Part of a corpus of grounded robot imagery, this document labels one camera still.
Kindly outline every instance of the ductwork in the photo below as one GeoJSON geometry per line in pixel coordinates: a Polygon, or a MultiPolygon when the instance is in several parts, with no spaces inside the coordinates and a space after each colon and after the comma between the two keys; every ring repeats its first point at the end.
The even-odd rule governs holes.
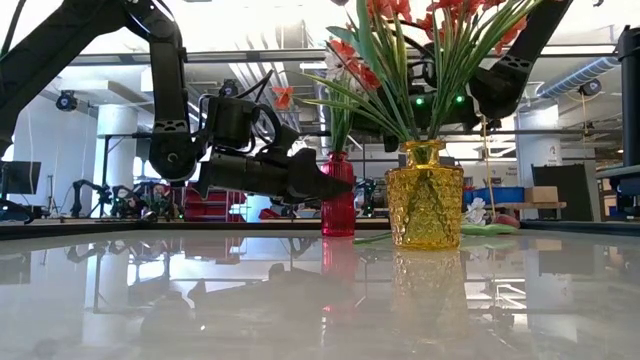
{"type": "Polygon", "coordinates": [[[589,61],[578,69],[540,85],[536,90],[536,96],[543,99],[557,98],[618,66],[620,66],[620,62],[612,56],[589,61]]]}

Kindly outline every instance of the white pillar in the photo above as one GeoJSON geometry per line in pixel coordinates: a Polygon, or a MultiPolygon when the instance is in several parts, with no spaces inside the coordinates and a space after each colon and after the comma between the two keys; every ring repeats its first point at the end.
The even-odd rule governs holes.
{"type": "MultiPolygon", "coordinates": [[[[125,105],[102,105],[98,113],[98,135],[131,134],[138,129],[138,111],[125,105]]],[[[133,187],[133,160],[136,157],[136,140],[114,138],[109,142],[107,159],[107,185],[133,187]]],[[[98,139],[93,182],[102,185],[102,166],[105,152],[105,140],[98,139]]],[[[97,204],[97,195],[93,197],[93,206],[97,204]]]]}
{"type": "MultiPolygon", "coordinates": [[[[543,109],[518,112],[516,130],[552,130],[558,129],[558,105],[543,109]]],[[[518,183],[520,186],[533,186],[531,166],[562,165],[560,137],[558,135],[516,135],[516,154],[518,158],[518,183]]],[[[536,219],[537,211],[525,210],[524,219],[536,219]]]]}

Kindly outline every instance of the yellow glass vase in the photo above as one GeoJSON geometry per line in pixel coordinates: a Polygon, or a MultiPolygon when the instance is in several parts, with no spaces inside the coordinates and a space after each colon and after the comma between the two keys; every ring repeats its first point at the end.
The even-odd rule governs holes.
{"type": "Polygon", "coordinates": [[[454,249],[460,244],[463,171],[440,165],[437,140],[407,142],[407,167],[387,172],[387,198],[393,242],[421,250],[454,249]]]}

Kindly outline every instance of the pink vase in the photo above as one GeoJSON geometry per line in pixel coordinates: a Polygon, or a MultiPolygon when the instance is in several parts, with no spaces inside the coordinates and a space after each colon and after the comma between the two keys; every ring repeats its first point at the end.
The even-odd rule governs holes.
{"type": "MultiPolygon", "coordinates": [[[[353,166],[347,161],[347,153],[329,153],[329,161],[322,165],[322,172],[354,184],[353,166]]],[[[322,202],[322,235],[353,236],[356,227],[356,211],[353,191],[322,202]]]]}

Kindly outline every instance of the orange flower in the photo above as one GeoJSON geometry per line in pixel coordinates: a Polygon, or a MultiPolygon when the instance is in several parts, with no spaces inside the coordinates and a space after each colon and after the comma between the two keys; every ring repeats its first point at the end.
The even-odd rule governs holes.
{"type": "Polygon", "coordinates": [[[448,8],[451,9],[455,6],[462,5],[464,0],[440,0],[427,6],[427,11],[434,11],[436,9],[448,8]]]}
{"type": "Polygon", "coordinates": [[[429,37],[429,40],[433,40],[433,14],[432,13],[428,12],[424,16],[424,20],[418,19],[416,21],[416,24],[418,24],[418,26],[424,29],[424,31],[427,33],[427,37],[429,37]]]}
{"type": "Polygon", "coordinates": [[[360,80],[366,90],[375,90],[381,85],[376,74],[366,65],[360,66],[360,80]]]}
{"type": "Polygon", "coordinates": [[[496,44],[496,53],[498,55],[502,54],[502,50],[504,48],[505,45],[511,43],[513,40],[515,40],[518,37],[518,34],[524,30],[527,27],[527,18],[523,17],[522,19],[520,19],[520,21],[518,21],[518,23],[515,24],[514,27],[512,27],[511,29],[507,30],[507,32],[504,34],[504,36],[502,37],[502,39],[500,39],[500,41],[498,41],[498,43],[496,44]]]}
{"type": "Polygon", "coordinates": [[[482,5],[482,10],[487,11],[494,6],[498,6],[507,0],[484,0],[484,5],[482,5]]]}
{"type": "MultiPolygon", "coordinates": [[[[471,19],[478,12],[478,8],[480,7],[480,5],[484,2],[485,0],[470,0],[469,8],[464,14],[464,18],[467,20],[471,19]]],[[[464,6],[465,6],[464,2],[453,6],[451,8],[451,17],[454,19],[457,19],[460,11],[464,9],[464,6]]]]}
{"type": "Polygon", "coordinates": [[[369,17],[373,16],[374,11],[377,11],[386,18],[393,17],[393,10],[391,9],[389,0],[368,0],[367,10],[369,11],[369,17]]]}
{"type": "Polygon", "coordinates": [[[391,9],[394,13],[402,15],[407,21],[413,21],[411,19],[411,5],[409,0],[391,0],[391,9]]]}
{"type": "Polygon", "coordinates": [[[342,40],[331,40],[330,42],[333,50],[335,50],[343,59],[348,59],[356,53],[355,49],[351,47],[351,45],[342,40]]]}
{"type": "Polygon", "coordinates": [[[293,96],[293,88],[292,87],[273,87],[271,88],[274,93],[276,93],[277,98],[275,102],[276,109],[278,110],[288,110],[291,106],[291,100],[293,96]]]}

